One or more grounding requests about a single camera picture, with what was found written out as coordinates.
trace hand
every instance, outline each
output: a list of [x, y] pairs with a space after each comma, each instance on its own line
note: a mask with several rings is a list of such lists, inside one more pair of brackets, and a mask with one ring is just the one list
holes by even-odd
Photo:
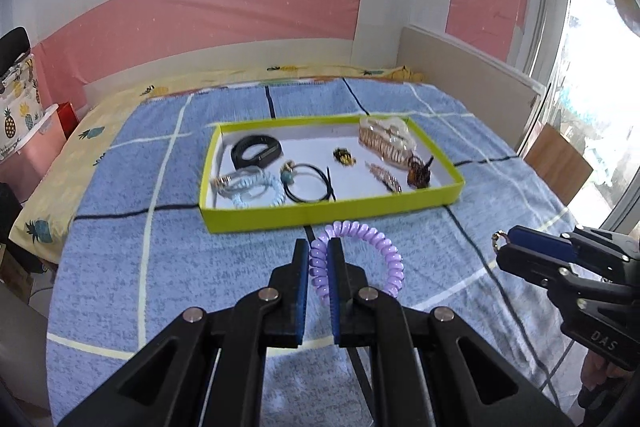
[[580, 380], [589, 391], [593, 391], [597, 385], [605, 383], [607, 378], [626, 378], [628, 380], [632, 375], [632, 372], [620, 369], [610, 362], [607, 363], [600, 355], [589, 351], [582, 363]]

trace blue gripper pad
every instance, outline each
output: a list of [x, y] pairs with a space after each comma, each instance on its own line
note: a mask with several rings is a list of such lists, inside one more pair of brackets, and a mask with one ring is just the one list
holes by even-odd
[[565, 263], [578, 263], [578, 256], [568, 239], [555, 237], [520, 225], [513, 227], [507, 235], [509, 241], [517, 247], [548, 255]]

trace blue bedsheet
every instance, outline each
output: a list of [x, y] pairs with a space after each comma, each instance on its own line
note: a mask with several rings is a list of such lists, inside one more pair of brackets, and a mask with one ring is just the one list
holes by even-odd
[[[433, 86], [337, 79], [151, 99], [131, 115], [87, 188], [56, 280], [47, 344], [55, 422], [185, 308], [232, 306], [306, 237], [302, 227], [207, 233], [197, 201], [212, 124], [363, 108], [411, 114], [466, 178], [449, 208], [367, 219], [404, 258], [399, 300], [450, 306], [535, 384], [553, 372], [544, 392], [570, 406], [584, 348], [562, 336], [546, 292], [495, 267], [490, 236], [514, 225], [559, 234], [573, 228], [571, 214], [513, 150]], [[382, 285], [384, 267], [370, 248], [343, 243], [347, 261]], [[331, 345], [328, 315], [311, 292], [302, 348], [270, 351], [263, 425], [370, 425], [348, 356]]]

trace black hair tie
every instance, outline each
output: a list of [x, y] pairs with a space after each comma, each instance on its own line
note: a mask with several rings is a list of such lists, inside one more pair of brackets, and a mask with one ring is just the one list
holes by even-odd
[[[252, 158], [244, 159], [242, 157], [244, 152], [254, 145], [266, 145], [267, 148], [258, 152]], [[280, 156], [282, 156], [282, 145], [280, 145], [280, 142], [273, 136], [268, 136], [266, 134], [252, 134], [250, 136], [245, 136], [231, 149], [231, 161], [234, 163], [234, 167], [236, 169], [242, 169], [250, 166], [256, 166], [260, 169], [264, 169], [276, 161]]]
[[[297, 169], [299, 167], [311, 169], [312, 171], [315, 171], [318, 176], [320, 176], [320, 179], [326, 187], [326, 194], [322, 196], [322, 198], [319, 198], [317, 200], [303, 200], [302, 198], [299, 198], [295, 194], [293, 194], [291, 190], [289, 190], [289, 185], [293, 183], [293, 171], [294, 169]], [[285, 164], [280, 169], [280, 181], [282, 181], [282, 185], [284, 186], [284, 193], [287, 195], [287, 198], [289, 198], [294, 203], [318, 203], [319, 201], [328, 200], [334, 193], [334, 189], [331, 186], [331, 181], [329, 180], [329, 178], [318, 167], [316, 167], [315, 165], [311, 165], [310, 163], [294, 163], [293, 160], [285, 162]]]

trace black fitness band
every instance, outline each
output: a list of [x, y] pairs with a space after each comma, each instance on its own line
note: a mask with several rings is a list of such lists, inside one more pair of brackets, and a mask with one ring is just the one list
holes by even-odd
[[[266, 145], [267, 148], [258, 152], [253, 158], [242, 158], [244, 152], [254, 145]], [[249, 166], [257, 166], [264, 169], [271, 165], [280, 156], [282, 156], [282, 145], [273, 136], [266, 134], [252, 134], [245, 136], [236, 143], [231, 149], [231, 161], [236, 169], [242, 169]]]
[[329, 181], [329, 178], [324, 175], [324, 172], [322, 172], [315, 165], [311, 165], [309, 163], [296, 163], [295, 165], [293, 165], [291, 171], [293, 172], [298, 167], [306, 167], [307, 169], [315, 171], [318, 176], [320, 176], [320, 179], [326, 187], [326, 194], [322, 196], [322, 198], [319, 198], [317, 200], [303, 200], [302, 198], [297, 197], [295, 194], [292, 194], [291, 190], [289, 190], [289, 185], [283, 182], [282, 185], [284, 186], [284, 193], [291, 201], [293, 201], [294, 203], [318, 203], [319, 201], [326, 201], [332, 196], [332, 194], [334, 193], [334, 189], [331, 186], [331, 181]]

